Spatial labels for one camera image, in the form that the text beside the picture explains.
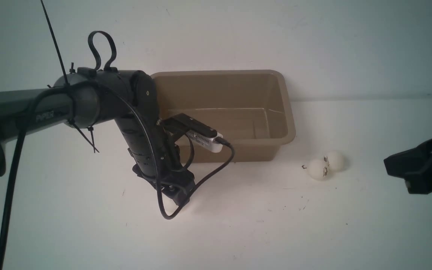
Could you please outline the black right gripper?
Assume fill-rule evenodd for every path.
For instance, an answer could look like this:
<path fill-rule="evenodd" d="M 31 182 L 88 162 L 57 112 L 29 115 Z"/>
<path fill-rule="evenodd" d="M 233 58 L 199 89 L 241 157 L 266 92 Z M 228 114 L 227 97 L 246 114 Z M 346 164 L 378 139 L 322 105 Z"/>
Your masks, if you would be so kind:
<path fill-rule="evenodd" d="M 384 159 L 389 176 L 404 179 L 409 194 L 432 193 L 432 139 Z"/>

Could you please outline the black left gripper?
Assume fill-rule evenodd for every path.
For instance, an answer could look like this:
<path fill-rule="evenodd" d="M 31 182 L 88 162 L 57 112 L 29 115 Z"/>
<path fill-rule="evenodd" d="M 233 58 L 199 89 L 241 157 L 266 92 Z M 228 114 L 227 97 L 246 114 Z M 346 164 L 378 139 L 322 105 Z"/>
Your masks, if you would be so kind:
<path fill-rule="evenodd" d="M 178 163 L 179 159 L 177 159 L 175 151 L 160 148 L 155 154 L 161 192 L 173 200 L 177 206 L 184 206 L 189 191 L 195 186 L 194 174 L 188 170 L 175 171 L 177 168 L 182 168 L 182 165 Z M 141 153 L 139 150 L 133 149 L 132 157 L 136 162 L 132 168 L 133 172 L 156 189 L 155 167 L 149 150 Z"/>

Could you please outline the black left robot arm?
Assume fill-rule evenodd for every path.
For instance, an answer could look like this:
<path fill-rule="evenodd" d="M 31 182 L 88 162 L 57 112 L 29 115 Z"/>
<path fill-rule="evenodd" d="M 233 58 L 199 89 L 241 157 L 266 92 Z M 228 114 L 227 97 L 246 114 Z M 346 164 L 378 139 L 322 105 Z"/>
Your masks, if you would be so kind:
<path fill-rule="evenodd" d="M 114 120 L 136 164 L 133 171 L 178 207 L 185 206 L 195 187 L 194 175 L 182 166 L 176 140 L 183 135 L 159 116 L 154 80 L 137 70 L 115 68 L 77 72 L 53 87 L 0 92 L 0 176 L 6 172 L 4 146 L 27 134 L 65 123 L 86 129 Z"/>

